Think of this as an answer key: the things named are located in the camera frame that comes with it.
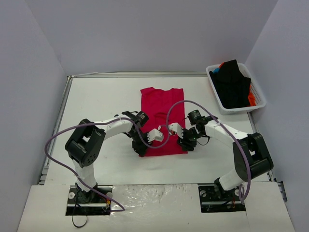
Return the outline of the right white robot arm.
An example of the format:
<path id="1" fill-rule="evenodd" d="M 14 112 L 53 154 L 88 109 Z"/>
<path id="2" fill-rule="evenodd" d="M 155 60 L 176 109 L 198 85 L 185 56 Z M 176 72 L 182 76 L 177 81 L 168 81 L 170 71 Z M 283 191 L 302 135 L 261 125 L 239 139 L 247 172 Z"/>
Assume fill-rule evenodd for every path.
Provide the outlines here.
<path id="1" fill-rule="evenodd" d="M 192 126 L 189 129 L 179 123 L 169 125 L 170 132 L 177 134 L 177 144 L 182 150 L 193 151 L 199 138 L 213 138 L 233 151 L 234 168 L 214 181 L 218 199 L 226 199 L 236 187 L 273 169 L 273 160 L 261 134 L 239 131 L 216 117 L 202 116 L 199 110 L 190 112 L 188 118 Z"/>

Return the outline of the red t shirt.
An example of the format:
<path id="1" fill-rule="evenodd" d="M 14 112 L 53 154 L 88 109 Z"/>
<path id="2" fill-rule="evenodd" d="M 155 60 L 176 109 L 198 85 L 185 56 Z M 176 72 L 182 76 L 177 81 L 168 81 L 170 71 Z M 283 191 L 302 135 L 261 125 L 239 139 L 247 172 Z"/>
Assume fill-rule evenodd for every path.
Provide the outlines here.
<path id="1" fill-rule="evenodd" d="M 184 103 L 175 106 L 171 113 L 168 111 L 171 106 L 179 101 L 184 100 L 184 92 L 182 88 L 172 88 L 170 90 L 162 90 L 154 87 L 148 87 L 140 90 L 141 92 L 141 110 L 148 116 L 148 121 L 142 127 L 143 132 L 151 131 L 161 125 L 169 123 L 179 123 L 181 127 L 185 127 L 185 108 Z M 187 154 L 181 146 L 177 144 L 178 137 L 171 136 L 169 141 L 161 148 L 147 148 L 146 157 L 156 157 L 165 155 Z"/>

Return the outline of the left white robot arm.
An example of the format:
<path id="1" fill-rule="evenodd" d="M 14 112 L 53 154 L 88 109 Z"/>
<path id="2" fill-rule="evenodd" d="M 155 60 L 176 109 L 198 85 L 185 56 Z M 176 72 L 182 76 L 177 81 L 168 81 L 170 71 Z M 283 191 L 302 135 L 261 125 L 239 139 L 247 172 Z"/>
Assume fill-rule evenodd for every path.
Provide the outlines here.
<path id="1" fill-rule="evenodd" d="M 130 120 L 117 119 L 108 125 L 87 126 L 77 128 L 67 141 L 65 150 L 73 160 L 75 171 L 79 176 L 75 185 L 80 190 L 80 197 L 86 202 L 92 202 L 96 199 L 98 184 L 94 177 L 94 161 L 98 158 L 102 144 L 105 140 L 118 134 L 126 134 L 132 139 L 132 148 L 143 157 L 146 153 L 148 141 L 147 133 L 136 129 L 133 125 L 136 123 L 143 127 L 148 121 L 148 116 L 140 111 L 137 114 L 125 111 L 120 115 L 121 118 L 127 117 Z"/>

